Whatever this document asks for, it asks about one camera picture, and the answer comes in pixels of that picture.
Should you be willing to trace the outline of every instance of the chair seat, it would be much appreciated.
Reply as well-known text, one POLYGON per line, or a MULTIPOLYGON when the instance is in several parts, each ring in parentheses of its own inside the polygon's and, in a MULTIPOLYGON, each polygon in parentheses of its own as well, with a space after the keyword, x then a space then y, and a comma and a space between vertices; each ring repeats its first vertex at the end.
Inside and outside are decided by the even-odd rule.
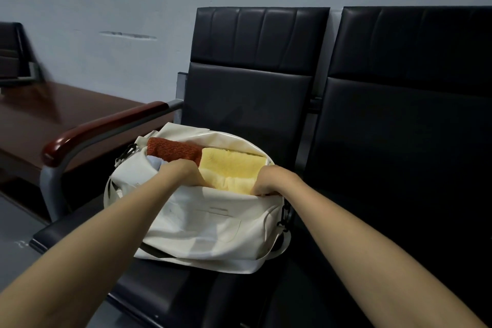
MULTIPOLYGON (((29 244, 44 253, 102 209, 99 197, 36 233, 29 244)), ((150 326, 239 326, 239 316, 244 314, 237 306, 248 291, 254 291, 253 285, 272 272, 276 261, 269 261, 253 275, 236 275, 134 258, 108 300, 150 326)), ((263 292, 256 289, 256 297, 263 292)))

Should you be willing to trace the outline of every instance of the black leather chair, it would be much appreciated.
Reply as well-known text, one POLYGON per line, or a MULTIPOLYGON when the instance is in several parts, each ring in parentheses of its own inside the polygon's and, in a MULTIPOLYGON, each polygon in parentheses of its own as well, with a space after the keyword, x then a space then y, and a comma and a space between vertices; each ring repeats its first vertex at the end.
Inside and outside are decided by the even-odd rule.
POLYGON ((0 22, 0 87, 39 80, 26 34, 19 22, 0 22))
MULTIPOLYGON (((247 138, 276 163, 292 168, 328 13, 329 8, 199 8, 181 122, 247 138)), ((77 150, 107 138, 108 130, 114 135, 128 128, 122 123, 134 127, 156 118, 165 105, 145 105, 140 112, 71 130, 58 138, 67 140, 65 152, 70 151, 48 156, 42 179, 44 173, 47 180, 55 179, 56 169, 63 169, 77 150)), ((56 187, 46 187, 45 200, 56 199, 56 187)), ((30 244, 43 253, 101 210, 101 201, 91 202, 38 232, 30 244)), ((253 275, 233 275, 134 259, 108 299, 150 326, 254 327, 281 267, 279 257, 253 275)))
MULTIPOLYGON (((489 325, 491 57, 492 8, 344 8, 304 173, 489 325)), ((340 326, 371 326, 316 252, 340 326)))

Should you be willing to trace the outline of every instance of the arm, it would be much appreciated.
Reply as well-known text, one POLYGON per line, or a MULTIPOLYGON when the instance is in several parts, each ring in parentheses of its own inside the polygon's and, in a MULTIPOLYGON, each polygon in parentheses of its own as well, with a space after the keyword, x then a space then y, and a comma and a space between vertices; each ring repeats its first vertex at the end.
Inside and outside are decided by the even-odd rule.
POLYGON ((180 185, 206 185, 193 161, 163 165, 48 250, 0 294, 0 327, 86 326, 180 185))
POLYGON ((263 167, 252 194, 277 191, 292 204, 354 300, 377 328, 485 327, 397 244, 307 186, 293 172, 263 167))

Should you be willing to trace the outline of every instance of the wooden table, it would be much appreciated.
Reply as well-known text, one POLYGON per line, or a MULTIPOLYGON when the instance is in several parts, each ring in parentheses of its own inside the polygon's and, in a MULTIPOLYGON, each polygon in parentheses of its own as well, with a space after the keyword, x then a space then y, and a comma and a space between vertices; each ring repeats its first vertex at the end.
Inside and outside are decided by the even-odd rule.
MULTIPOLYGON (((37 83, 15 88, 2 88, 0 94, 0 169, 39 185, 43 167, 40 154, 46 143, 62 132, 82 123, 105 117, 142 103, 104 95, 59 83, 37 83)), ((114 161, 114 152, 132 143, 139 135, 172 121, 167 114, 144 125, 103 140, 80 152, 68 166, 67 175, 80 179, 81 173, 97 169, 97 160, 104 160, 107 170, 114 161)), ((87 185, 88 176, 83 177, 87 185)))

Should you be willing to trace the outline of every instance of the white bag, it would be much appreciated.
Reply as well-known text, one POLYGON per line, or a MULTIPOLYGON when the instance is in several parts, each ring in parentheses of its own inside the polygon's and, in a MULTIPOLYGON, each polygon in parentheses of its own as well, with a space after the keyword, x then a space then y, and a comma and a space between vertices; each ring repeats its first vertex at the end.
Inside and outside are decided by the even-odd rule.
MULTIPOLYGON (((104 207, 131 192, 155 174, 147 159, 149 138, 190 141, 194 144, 247 152, 273 161, 247 140, 225 132, 210 131, 174 123, 152 131, 135 141, 137 151, 111 174, 104 192, 104 207)), ((253 273, 267 260, 279 256, 290 243, 284 232, 279 250, 272 252, 284 227, 281 220, 283 197, 257 197, 207 187, 180 187, 163 205, 143 242, 169 254, 157 258, 142 249, 135 257, 229 273, 253 273)))

